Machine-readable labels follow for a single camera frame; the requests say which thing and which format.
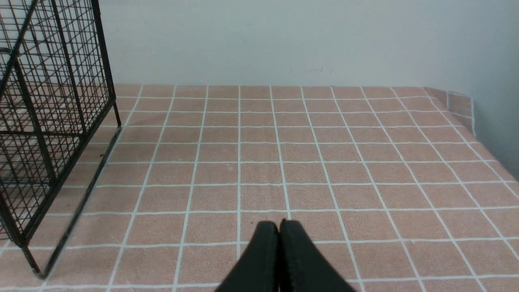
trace metal grid panel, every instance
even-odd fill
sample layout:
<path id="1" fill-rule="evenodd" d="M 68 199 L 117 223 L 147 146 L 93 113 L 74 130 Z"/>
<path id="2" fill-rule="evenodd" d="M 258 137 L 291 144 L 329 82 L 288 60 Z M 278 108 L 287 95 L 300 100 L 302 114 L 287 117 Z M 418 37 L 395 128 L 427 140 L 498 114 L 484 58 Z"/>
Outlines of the metal grid panel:
<path id="1" fill-rule="evenodd" d="M 0 192 L 25 235 L 100 122 L 110 91 L 91 0 L 0 0 L 0 28 Z"/>

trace white wall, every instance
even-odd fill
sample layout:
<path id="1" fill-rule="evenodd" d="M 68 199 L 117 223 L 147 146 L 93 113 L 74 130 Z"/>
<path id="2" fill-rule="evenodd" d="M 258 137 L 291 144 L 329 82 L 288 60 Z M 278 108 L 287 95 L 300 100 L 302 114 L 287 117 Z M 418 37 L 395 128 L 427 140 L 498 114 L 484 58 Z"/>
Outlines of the white wall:
<path id="1" fill-rule="evenodd" d="M 519 175 L 517 0 L 101 0 L 116 82 L 417 85 Z"/>

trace pink square tile pattern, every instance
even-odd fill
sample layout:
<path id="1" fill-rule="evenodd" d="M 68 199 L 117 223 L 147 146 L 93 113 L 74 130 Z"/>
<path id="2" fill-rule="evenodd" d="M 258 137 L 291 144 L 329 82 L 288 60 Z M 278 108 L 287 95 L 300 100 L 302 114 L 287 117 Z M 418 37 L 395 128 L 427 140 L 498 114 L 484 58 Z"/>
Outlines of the pink square tile pattern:
<path id="1" fill-rule="evenodd" d="M 0 289 L 210 291 L 259 221 L 289 217 L 358 291 L 364 279 L 366 292 L 519 285 L 519 241 L 509 239 L 519 236 L 519 183 L 463 126 L 472 122 L 468 97 L 420 87 L 121 84 L 116 92 L 128 126 L 50 287 L 11 243 L 0 247 Z M 36 232 L 39 262 L 114 122 L 98 130 Z"/>

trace cage frame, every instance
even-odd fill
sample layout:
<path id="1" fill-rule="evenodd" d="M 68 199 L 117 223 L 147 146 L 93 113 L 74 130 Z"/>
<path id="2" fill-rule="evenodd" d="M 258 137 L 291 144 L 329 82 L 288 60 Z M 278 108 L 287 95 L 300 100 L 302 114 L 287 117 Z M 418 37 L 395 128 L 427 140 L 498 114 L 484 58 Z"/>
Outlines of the cage frame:
<path id="1" fill-rule="evenodd" d="M 0 194 L 0 227 L 3 227 L 9 237 L 9 239 L 15 243 L 20 249 L 22 250 L 26 260 L 28 261 L 31 269 L 33 270 L 34 274 L 38 276 L 41 279 L 45 279 L 48 277 L 49 273 L 51 272 L 53 266 L 56 264 L 56 261 L 64 248 L 68 238 L 70 237 L 75 224 L 77 223 L 85 205 L 88 201 L 88 198 L 95 186 L 95 183 L 101 174 L 101 171 L 106 164 L 106 161 L 108 159 L 109 154 L 111 153 L 119 134 L 122 130 L 122 124 L 121 119 L 119 116 L 117 103 L 116 103 L 116 93 L 115 93 L 115 87 L 114 82 L 112 78 L 111 68 L 110 68 L 110 62 L 108 60 L 108 53 L 106 48 L 106 42 L 104 38 L 104 32 L 103 32 L 103 26 L 101 22 L 101 11 L 99 6 L 98 0 L 84 0 L 85 2 L 89 2 L 92 9 L 92 16 L 93 16 L 93 22 L 95 25 L 95 37 L 97 38 L 97 45 L 98 50 L 100 51 L 100 59 L 101 59 L 101 66 L 102 66 L 102 73 L 104 74 L 104 83 L 106 85 L 106 93 L 108 101 L 104 104 L 104 108 L 101 110 L 101 113 L 97 116 L 97 118 L 89 124 L 89 129 L 86 128 L 86 122 L 84 121 L 84 116 L 82 113 L 80 113 L 80 119 L 81 119 L 81 127 L 82 132 L 79 137 L 79 143 L 77 145 L 77 148 L 73 151 L 73 153 L 70 154 L 69 160 L 65 163 L 65 166 L 61 170 L 61 172 L 56 175 L 56 172 L 54 171 L 53 167 L 53 161 L 50 158 L 50 155 L 48 153 L 47 145 L 44 141 L 44 136 L 42 129 L 40 127 L 40 123 L 38 121 L 38 117 L 36 113 L 34 112 L 34 106 L 32 105 L 32 98 L 30 95 L 30 91 L 28 89 L 27 84 L 25 83 L 25 78 L 23 76 L 23 70 L 21 69 L 20 63 L 18 61 L 19 55 L 20 55 L 20 47 L 22 46 L 22 43 L 24 42 L 24 36 L 26 32 L 28 31 L 29 25 L 31 23 L 34 11 L 36 10 L 36 7 L 38 4 L 42 4 L 44 2 L 50 3 L 52 6 L 55 21 L 57 24 L 57 29 L 59 33 L 59 39 L 61 40 L 61 46 L 63 49 L 63 53 L 65 54 L 66 58 L 66 70 L 70 74 L 69 78 L 71 82 L 73 83 L 73 90 L 74 90 L 74 96 L 75 101 L 77 103 L 80 102 L 79 100 L 79 93 L 78 93 L 78 87 L 77 84 L 75 84 L 75 75 L 72 69 L 71 64 L 71 54 L 67 51 L 67 45 L 66 39 L 64 37 L 64 30 L 61 26 L 61 20 L 60 20 L 60 14 L 58 12 L 58 4 L 57 0 L 30 0 L 30 5 L 28 7 L 28 10 L 26 11 L 26 15 L 23 21 L 23 24 L 21 28 L 19 29 L 18 38 L 16 39 L 16 42 L 12 46 L 12 49 L 10 50 L 9 59 L 5 67 L 5 72 L 0 72 L 3 74 L 3 78 L 0 79 L 0 99 L 3 98 L 3 95 L 6 91 L 6 86 L 9 80 L 10 74 L 16 74 L 17 75 L 17 81 L 18 85 L 21 90 L 21 95 L 23 99 L 23 103 L 26 106 L 26 110 L 28 112 L 28 115 L 33 123 L 34 129 L 33 133 L 37 140 L 38 147 L 42 152 L 42 157 L 44 160 L 45 167 L 47 169 L 47 175 L 48 175 L 48 181 L 49 181 L 49 192 L 46 193 L 43 199 L 43 202 L 41 205 L 37 207 L 37 209 L 32 214 L 32 217 L 30 218 L 29 223 L 26 227 L 23 228 L 23 230 L 20 230 L 20 226 L 17 226 L 16 218 L 13 212 L 10 210 L 8 203 L 6 202 L 7 194 Z M 107 149 L 105 150 L 104 154 L 102 155 L 102 159 L 99 162 L 97 169 L 95 170 L 95 173 L 89 182 L 82 199 L 80 200 L 78 206 L 74 210 L 74 213 L 72 215 L 72 218 L 66 227 L 64 233 L 61 235 L 57 246 L 54 248 L 54 251 L 52 252 L 48 262 L 44 266 L 38 265 L 36 262 L 30 248 L 29 243 L 38 229 L 39 225 L 41 224 L 43 218 L 45 217 L 45 214 L 49 210 L 50 206 L 52 205 L 54 199 L 56 198 L 58 192 L 62 188 L 63 184 L 67 180 L 69 174 L 71 173 L 72 169 L 76 165 L 77 161 L 79 160 L 81 154 L 85 150 L 85 147 L 89 144 L 90 140 L 94 136 L 94 134 L 97 132 L 98 128 L 101 126 L 101 123 L 106 118 L 108 114 L 111 113 L 111 110 L 113 109 L 113 112 L 116 117 L 117 127 L 115 130 L 115 133 L 113 134 Z M 81 111 L 81 106 L 78 104 L 78 110 Z"/>

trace wire cage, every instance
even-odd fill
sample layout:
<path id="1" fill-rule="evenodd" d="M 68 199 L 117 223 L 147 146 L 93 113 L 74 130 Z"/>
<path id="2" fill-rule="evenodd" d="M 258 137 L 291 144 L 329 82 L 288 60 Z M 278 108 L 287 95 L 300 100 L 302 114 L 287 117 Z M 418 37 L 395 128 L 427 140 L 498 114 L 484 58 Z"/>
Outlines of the wire cage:
<path id="1" fill-rule="evenodd" d="M 29 242 L 103 119 L 120 118 L 98 0 L 0 0 L 0 239 L 46 277 L 106 157 L 42 271 Z"/>

